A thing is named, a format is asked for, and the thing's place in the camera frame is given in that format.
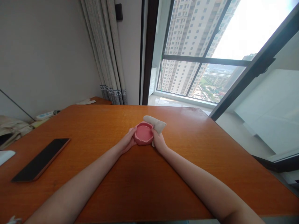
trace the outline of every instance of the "pink bowl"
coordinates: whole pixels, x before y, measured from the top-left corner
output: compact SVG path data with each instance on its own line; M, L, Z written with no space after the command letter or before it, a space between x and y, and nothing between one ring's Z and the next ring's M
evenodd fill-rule
M133 135L135 142L137 145L148 145L151 144L154 135L152 133L152 128L154 128L151 124L143 121L137 125L137 130Z

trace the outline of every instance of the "cable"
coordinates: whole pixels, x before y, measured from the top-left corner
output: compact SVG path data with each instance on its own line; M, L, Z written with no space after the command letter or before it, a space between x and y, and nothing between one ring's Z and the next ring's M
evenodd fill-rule
M12 100L12 98L10 98L5 92L3 92L1 89L0 91L8 98L10 99L15 105L18 106L18 108L20 108L25 114L27 114L31 119L34 120L34 118L32 116L30 116L26 111L24 111L15 101Z

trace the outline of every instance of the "gray curtain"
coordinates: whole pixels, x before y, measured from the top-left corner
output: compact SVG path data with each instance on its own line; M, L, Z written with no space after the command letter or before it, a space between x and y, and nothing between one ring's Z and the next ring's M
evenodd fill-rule
M105 99L127 104L114 0L81 0Z

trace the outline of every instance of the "smartphone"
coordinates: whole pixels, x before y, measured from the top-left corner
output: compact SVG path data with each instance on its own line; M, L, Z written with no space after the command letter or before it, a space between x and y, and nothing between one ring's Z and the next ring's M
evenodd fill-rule
M22 169L11 182L29 182L37 180L69 141L70 138L54 139Z

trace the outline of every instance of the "high-rise building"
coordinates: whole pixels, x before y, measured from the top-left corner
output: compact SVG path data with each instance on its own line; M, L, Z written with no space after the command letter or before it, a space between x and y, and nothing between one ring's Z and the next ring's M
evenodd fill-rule
M242 60L251 61L255 56L256 56L256 54L246 55L243 57ZM229 79L223 86L223 90L225 92L227 92L229 90L229 88L231 88L231 86L234 84L234 82L237 80L237 78L241 75L241 73L244 71L244 69L245 69L244 67L237 67L234 70L234 72L230 75Z
M233 0L206 57L211 58L240 0ZM226 0L175 0L165 54L202 57L223 11ZM163 60L158 89L186 95L199 63ZM193 96L207 67L203 63L190 89Z

